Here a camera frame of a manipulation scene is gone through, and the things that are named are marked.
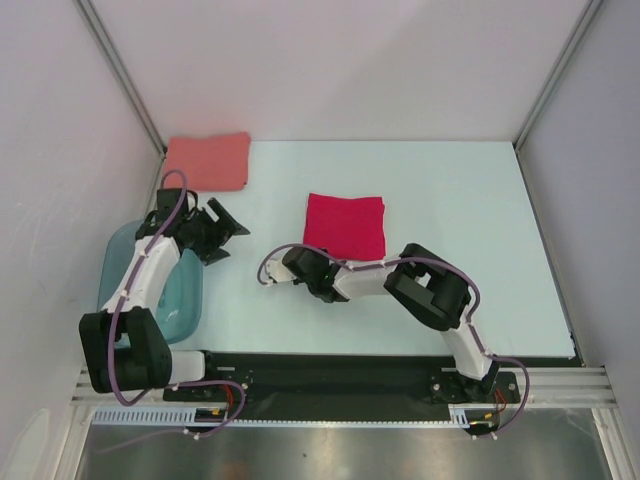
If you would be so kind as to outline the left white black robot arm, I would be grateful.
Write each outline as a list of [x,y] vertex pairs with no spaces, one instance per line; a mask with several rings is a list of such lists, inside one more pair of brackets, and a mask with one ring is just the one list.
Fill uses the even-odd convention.
[[173,357],[155,313],[167,281],[186,252],[203,266],[223,260],[223,246],[250,231],[218,201],[198,205],[194,191],[162,188],[156,208],[134,234],[130,263],[102,308],[79,323],[91,386],[99,394],[165,388]]

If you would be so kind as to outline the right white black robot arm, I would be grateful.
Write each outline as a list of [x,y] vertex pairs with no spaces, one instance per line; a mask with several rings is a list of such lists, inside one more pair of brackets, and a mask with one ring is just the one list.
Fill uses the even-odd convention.
[[369,262],[339,261],[315,247],[294,246],[269,260],[276,283],[304,284],[326,303],[389,295],[420,324],[439,332],[454,358],[451,381],[435,380],[451,400],[484,401],[497,389],[498,365],[471,322],[479,290],[459,269],[419,244],[395,257]]

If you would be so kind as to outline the red t shirt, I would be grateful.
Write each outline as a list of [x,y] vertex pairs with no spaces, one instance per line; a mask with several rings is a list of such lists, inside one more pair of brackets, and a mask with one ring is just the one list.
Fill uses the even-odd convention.
[[382,197],[341,198],[310,193],[303,243],[343,260],[386,256]]

